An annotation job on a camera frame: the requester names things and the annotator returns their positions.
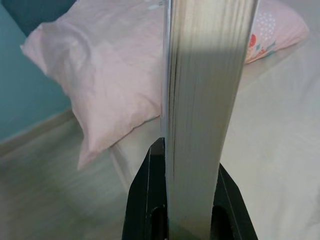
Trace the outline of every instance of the pillowcase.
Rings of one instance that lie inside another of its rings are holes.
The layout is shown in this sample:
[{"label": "pillowcase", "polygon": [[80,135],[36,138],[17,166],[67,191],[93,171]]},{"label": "pillowcase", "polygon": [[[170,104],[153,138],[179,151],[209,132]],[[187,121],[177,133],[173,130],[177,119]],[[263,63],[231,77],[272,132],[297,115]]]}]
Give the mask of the pillowcase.
[{"label": "pillowcase", "polygon": [[[257,16],[247,62],[298,42],[308,30],[278,2],[262,1]],[[84,133],[79,168],[160,115],[163,26],[163,1],[78,0],[55,22],[42,23],[22,46],[71,99]]]},{"label": "pillowcase", "polygon": [[245,58],[251,63],[297,44],[308,35],[304,20],[290,7],[275,0],[261,0]]}]

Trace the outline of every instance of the wall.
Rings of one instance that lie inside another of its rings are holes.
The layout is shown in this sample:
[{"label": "wall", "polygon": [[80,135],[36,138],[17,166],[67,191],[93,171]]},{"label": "wall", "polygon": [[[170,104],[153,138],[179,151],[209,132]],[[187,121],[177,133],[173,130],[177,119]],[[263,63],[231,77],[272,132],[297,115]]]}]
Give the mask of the wall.
[{"label": "wall", "polygon": [[0,4],[0,142],[70,107],[61,88],[22,54],[25,39]]}]

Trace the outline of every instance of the bed sheet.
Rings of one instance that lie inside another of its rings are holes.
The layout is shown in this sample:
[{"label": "bed sheet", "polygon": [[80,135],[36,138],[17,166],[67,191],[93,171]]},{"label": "bed sheet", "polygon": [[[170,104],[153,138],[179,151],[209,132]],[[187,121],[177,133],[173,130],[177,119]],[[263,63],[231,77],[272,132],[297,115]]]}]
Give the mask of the bed sheet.
[{"label": "bed sheet", "polygon": [[[319,240],[320,1],[283,2],[303,16],[310,35],[245,66],[221,163],[260,240]],[[128,181],[160,134],[155,119],[114,146]]]}]

